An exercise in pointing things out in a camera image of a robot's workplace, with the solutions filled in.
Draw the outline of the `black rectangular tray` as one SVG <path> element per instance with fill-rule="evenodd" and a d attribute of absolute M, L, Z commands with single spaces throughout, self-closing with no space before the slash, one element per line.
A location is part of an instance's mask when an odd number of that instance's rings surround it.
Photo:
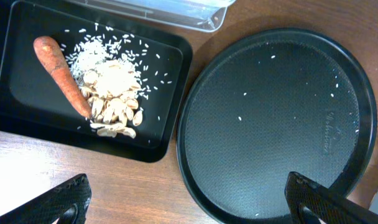
<path fill-rule="evenodd" d="M 38 61 L 33 43 L 54 38 L 73 54 L 85 37 L 130 42 L 143 78 L 143 122 L 136 137 L 100 137 L 69 104 Z M 0 131 L 145 162 L 165 155 L 193 52 L 183 38 L 136 21 L 67 1 L 0 1 Z"/>

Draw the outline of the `black round serving tray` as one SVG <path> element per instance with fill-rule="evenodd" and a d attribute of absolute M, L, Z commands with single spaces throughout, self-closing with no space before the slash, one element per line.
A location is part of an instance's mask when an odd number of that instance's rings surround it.
<path fill-rule="evenodd" d="M 350 51 L 310 30 L 265 30 L 223 50 L 194 82 L 177 129 L 178 164 L 216 221 L 290 223 L 288 174 L 347 196 L 376 129 L 372 87 Z"/>

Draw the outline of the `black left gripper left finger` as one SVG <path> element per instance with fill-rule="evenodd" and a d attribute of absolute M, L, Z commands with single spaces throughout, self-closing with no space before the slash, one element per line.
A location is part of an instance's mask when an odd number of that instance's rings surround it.
<path fill-rule="evenodd" d="M 84 223 L 91 202 L 86 174 L 60 185 L 0 216 L 0 223 Z"/>

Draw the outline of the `orange carrot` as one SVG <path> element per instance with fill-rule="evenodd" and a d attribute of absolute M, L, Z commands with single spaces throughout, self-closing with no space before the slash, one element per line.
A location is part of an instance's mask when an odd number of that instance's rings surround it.
<path fill-rule="evenodd" d="M 41 36 L 33 43 L 35 54 L 44 69 L 53 78 L 72 107 L 85 118 L 92 116 L 89 103 L 74 81 L 59 44 L 49 36 Z"/>

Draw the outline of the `clear plastic waste bin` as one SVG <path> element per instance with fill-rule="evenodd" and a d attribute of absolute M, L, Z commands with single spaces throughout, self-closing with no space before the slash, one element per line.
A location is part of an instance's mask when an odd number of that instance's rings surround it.
<path fill-rule="evenodd" d="M 214 32 L 235 0 L 70 0 L 75 4 L 146 21 Z"/>

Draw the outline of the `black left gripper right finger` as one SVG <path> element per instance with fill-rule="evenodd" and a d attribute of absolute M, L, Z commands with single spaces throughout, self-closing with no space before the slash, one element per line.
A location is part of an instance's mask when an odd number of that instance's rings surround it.
<path fill-rule="evenodd" d="M 285 198 L 293 223 L 378 223 L 377 214 L 298 172 L 288 174 Z"/>

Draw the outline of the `rice and nut shells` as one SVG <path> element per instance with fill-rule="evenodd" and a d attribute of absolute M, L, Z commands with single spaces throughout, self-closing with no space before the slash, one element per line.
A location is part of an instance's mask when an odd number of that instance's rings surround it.
<path fill-rule="evenodd" d="M 91 108 L 93 134 L 161 137 L 176 82 L 174 50 L 97 22 L 65 26 L 58 42 Z"/>

